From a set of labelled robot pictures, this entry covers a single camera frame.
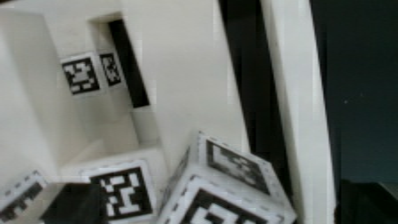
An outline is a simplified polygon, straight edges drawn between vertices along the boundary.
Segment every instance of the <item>white panel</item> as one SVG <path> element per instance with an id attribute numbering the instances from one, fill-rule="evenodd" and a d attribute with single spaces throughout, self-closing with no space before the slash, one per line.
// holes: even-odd
<path id="1" fill-rule="evenodd" d="M 29 166 L 55 177 L 87 138 L 41 16 L 0 11 L 0 46 L 0 182 L 7 183 Z"/>
<path id="2" fill-rule="evenodd" d="M 334 223 L 326 103 L 308 0 L 262 0 L 301 223 Z"/>
<path id="3" fill-rule="evenodd" d="M 249 149 L 217 1 L 123 0 L 123 16 L 174 168 L 192 129 Z"/>

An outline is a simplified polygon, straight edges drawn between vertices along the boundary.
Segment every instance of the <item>white block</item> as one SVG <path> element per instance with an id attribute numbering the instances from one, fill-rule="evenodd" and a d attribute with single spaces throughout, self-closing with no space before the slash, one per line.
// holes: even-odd
<path id="1" fill-rule="evenodd" d="M 112 224 L 155 219 L 167 177 L 169 169 L 157 145 L 95 160 L 80 159 L 63 169 L 64 182 L 96 182 L 103 187 Z"/>
<path id="2" fill-rule="evenodd" d="M 171 178 L 157 224 L 294 221 L 270 163 L 199 133 Z"/>

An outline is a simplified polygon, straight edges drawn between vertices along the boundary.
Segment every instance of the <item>cube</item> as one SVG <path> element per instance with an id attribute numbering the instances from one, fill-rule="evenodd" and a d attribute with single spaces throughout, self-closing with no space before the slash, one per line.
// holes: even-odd
<path id="1" fill-rule="evenodd" d="M 130 224 L 155 217 L 157 196 L 146 160 L 109 164 L 82 171 L 87 182 L 102 187 L 105 221 Z"/>
<path id="2" fill-rule="evenodd" d="M 169 181 L 157 224 L 292 224 L 270 163 L 199 132 Z"/>

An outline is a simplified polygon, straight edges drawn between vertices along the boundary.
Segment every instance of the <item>black panel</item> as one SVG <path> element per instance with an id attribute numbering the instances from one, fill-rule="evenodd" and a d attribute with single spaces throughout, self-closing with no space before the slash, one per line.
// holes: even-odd
<path id="1" fill-rule="evenodd" d="M 258 0 L 219 0 L 219 2 L 251 149 L 272 162 L 290 195 L 286 146 L 262 5 Z"/>
<path id="2" fill-rule="evenodd" d="M 139 69 L 139 64 L 137 64 L 137 59 L 134 54 L 134 47 L 130 43 L 123 20 L 111 22 L 109 27 L 112 32 L 119 60 L 121 60 L 121 68 L 125 72 L 134 107 L 143 107 L 150 105 L 150 100 L 148 100 L 146 87 L 144 87 L 144 82 L 141 77 L 141 69 Z"/>
<path id="3" fill-rule="evenodd" d="M 41 219 L 47 224 L 103 223 L 103 196 L 96 184 L 64 186 Z"/>

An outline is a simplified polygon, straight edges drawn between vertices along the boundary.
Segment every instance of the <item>white cube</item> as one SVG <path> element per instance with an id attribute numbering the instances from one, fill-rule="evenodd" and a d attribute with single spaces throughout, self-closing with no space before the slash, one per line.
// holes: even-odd
<path id="1" fill-rule="evenodd" d="M 292 224 L 295 217 L 270 163 L 199 132 L 157 224 Z"/>

